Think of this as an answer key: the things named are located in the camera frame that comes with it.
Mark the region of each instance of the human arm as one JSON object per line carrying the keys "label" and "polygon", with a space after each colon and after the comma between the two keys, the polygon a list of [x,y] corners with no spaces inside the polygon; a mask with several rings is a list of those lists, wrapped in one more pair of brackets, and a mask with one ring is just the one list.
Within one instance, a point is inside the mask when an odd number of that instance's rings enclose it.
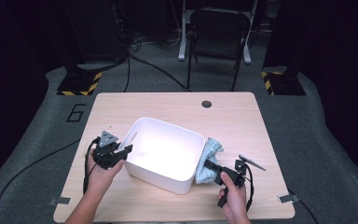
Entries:
{"label": "human arm", "polygon": [[[223,206],[223,215],[229,224],[251,223],[246,211],[246,187],[237,188],[231,178],[225,173],[220,174],[223,182],[228,188],[227,203]],[[220,189],[217,198],[220,200],[225,195]]]}
{"label": "human arm", "polygon": [[91,156],[92,153],[93,150],[89,154],[89,185],[87,191],[72,212],[71,216],[65,221],[67,224],[92,223],[98,205],[112,184],[113,178],[121,170],[121,167],[124,164],[124,161],[119,161],[113,168],[105,170],[104,168],[95,165],[95,161]]}

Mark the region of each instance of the white cloth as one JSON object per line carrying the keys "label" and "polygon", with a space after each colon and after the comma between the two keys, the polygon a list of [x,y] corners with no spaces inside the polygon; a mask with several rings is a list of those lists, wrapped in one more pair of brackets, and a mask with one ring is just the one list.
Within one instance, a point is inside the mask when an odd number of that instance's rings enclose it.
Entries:
{"label": "white cloth", "polygon": [[214,140],[213,138],[209,137],[208,141],[205,143],[199,164],[196,168],[195,178],[197,184],[214,182],[217,173],[206,168],[204,166],[204,163],[206,160],[210,160],[215,164],[218,164],[216,153],[221,151],[223,151],[222,145],[217,140]]}

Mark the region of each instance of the yellow and black hazard tape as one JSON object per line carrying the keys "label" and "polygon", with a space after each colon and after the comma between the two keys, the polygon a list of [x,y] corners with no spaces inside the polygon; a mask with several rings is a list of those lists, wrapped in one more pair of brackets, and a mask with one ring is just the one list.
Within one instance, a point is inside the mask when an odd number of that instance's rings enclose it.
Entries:
{"label": "yellow and black hazard tape", "polygon": [[271,83],[269,82],[269,74],[283,75],[283,73],[280,73],[280,72],[261,72],[261,77],[263,78],[264,84],[266,85],[268,95],[275,95],[274,90],[272,89]]}
{"label": "yellow and black hazard tape", "polygon": [[92,95],[92,93],[97,88],[97,85],[98,85],[98,82],[100,81],[101,76],[102,76],[102,73],[98,73],[97,75],[95,75],[95,78],[92,81],[92,84],[89,87],[88,91],[57,91],[57,95],[67,95],[67,96]]}

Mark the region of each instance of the white plastic bin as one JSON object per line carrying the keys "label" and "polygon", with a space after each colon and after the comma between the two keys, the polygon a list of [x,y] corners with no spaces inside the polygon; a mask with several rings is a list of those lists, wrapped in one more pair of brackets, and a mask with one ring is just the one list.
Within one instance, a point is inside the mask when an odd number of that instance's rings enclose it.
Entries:
{"label": "white plastic bin", "polygon": [[205,145],[199,133],[151,118],[135,121],[118,150],[133,144],[125,166],[148,183],[177,194],[190,191]]}

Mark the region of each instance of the wrist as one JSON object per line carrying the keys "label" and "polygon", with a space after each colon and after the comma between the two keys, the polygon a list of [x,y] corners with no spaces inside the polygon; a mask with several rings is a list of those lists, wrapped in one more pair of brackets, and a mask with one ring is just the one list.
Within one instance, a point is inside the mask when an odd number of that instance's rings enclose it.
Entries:
{"label": "wrist", "polygon": [[83,198],[88,203],[99,204],[103,199],[103,194],[101,192],[96,192],[95,190],[87,190],[86,193],[83,195]]}
{"label": "wrist", "polygon": [[234,224],[250,224],[251,221],[246,214],[234,218]]}

